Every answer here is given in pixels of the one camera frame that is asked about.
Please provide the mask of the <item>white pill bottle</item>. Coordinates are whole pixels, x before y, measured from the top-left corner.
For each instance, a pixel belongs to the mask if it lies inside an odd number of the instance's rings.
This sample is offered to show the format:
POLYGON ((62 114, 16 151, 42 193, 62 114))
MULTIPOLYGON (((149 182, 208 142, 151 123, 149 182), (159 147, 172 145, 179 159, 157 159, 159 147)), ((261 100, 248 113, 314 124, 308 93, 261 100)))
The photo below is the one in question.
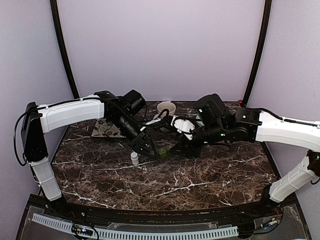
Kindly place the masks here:
POLYGON ((136 152, 132 152, 130 154, 130 159, 131 159, 131 162, 134 166, 138 165, 139 164, 139 155, 138 153, 136 152))

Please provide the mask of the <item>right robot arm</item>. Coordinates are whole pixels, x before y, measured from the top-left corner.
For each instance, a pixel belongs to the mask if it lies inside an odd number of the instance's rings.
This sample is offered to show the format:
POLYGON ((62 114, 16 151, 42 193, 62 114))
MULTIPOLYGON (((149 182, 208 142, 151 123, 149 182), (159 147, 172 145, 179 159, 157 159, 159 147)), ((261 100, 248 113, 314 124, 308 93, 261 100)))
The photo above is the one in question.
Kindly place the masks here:
POLYGON ((174 115, 170 126, 183 134, 181 142, 170 149, 172 154, 197 158, 204 145, 222 141, 272 142, 307 149, 302 161, 284 177, 267 185, 255 213, 266 217, 289 195, 320 177, 320 123, 290 119, 265 108, 243 107, 232 114, 217 94, 206 95, 196 101, 194 110, 202 122, 174 115))

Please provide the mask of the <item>green weekly pill organizer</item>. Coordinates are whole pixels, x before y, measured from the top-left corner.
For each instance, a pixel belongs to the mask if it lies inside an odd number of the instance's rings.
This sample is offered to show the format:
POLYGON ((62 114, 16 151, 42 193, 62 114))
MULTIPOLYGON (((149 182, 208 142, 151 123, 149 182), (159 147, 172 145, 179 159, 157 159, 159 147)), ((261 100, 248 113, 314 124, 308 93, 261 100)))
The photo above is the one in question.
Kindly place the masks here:
POLYGON ((170 149, 171 147, 169 145, 158 148, 157 149, 158 157, 160 159, 167 158, 170 155, 170 149))

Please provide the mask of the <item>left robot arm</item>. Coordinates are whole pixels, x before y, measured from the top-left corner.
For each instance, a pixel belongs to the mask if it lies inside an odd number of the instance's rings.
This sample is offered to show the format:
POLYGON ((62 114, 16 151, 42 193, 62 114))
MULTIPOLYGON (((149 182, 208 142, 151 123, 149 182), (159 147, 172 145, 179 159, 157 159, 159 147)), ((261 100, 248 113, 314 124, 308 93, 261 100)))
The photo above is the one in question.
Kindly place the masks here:
POLYGON ((161 121, 142 123, 134 118, 145 105, 145 99, 136 90, 124 96, 116 96, 105 90, 53 104, 37 105, 30 102, 27 105, 25 112, 16 121, 22 124, 23 146, 22 157, 17 160, 21 166, 30 165, 36 182, 47 200, 52 202, 51 210, 58 217, 67 218, 71 208, 61 199, 63 194, 49 160, 45 134, 83 121, 106 119, 129 140, 129 146, 134 152, 156 159, 159 155, 147 129, 158 127, 161 121))

